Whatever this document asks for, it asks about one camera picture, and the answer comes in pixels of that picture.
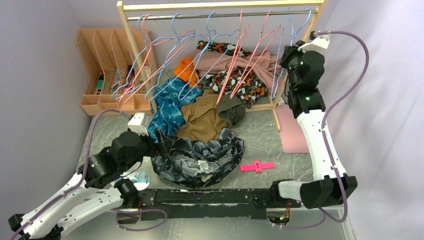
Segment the dark leaf print shorts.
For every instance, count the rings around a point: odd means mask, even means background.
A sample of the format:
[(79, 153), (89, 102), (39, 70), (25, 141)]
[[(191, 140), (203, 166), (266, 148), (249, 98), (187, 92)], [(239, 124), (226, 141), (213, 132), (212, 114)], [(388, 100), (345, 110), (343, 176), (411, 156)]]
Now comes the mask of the dark leaf print shorts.
[(160, 178), (191, 189), (218, 184), (240, 165), (244, 154), (244, 140), (227, 127), (207, 143), (174, 137), (169, 158), (153, 157), (152, 168)]

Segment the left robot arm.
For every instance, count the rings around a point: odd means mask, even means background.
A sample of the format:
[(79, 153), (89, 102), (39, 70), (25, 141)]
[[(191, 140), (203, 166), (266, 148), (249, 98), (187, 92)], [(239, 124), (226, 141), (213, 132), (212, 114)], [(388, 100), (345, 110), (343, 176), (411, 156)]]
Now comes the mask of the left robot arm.
[(144, 157), (165, 154), (149, 135), (127, 130), (98, 154), (87, 156), (71, 179), (36, 209), (8, 219), (12, 239), (60, 240), (107, 212), (132, 214), (142, 205), (139, 188), (121, 175)]

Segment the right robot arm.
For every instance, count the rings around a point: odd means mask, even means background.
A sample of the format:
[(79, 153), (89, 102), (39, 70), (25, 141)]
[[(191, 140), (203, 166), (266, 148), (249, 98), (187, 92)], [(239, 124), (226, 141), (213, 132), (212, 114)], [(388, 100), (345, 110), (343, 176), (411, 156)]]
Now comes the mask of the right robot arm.
[(325, 132), (326, 106), (318, 89), (325, 71), (325, 49), (302, 40), (284, 48), (280, 65), (287, 70), (288, 106), (306, 139), (313, 181), (276, 182), (277, 189), (269, 197), (275, 207), (289, 199), (302, 202), (307, 209), (342, 205), (358, 186), (356, 177), (347, 175), (330, 134)]

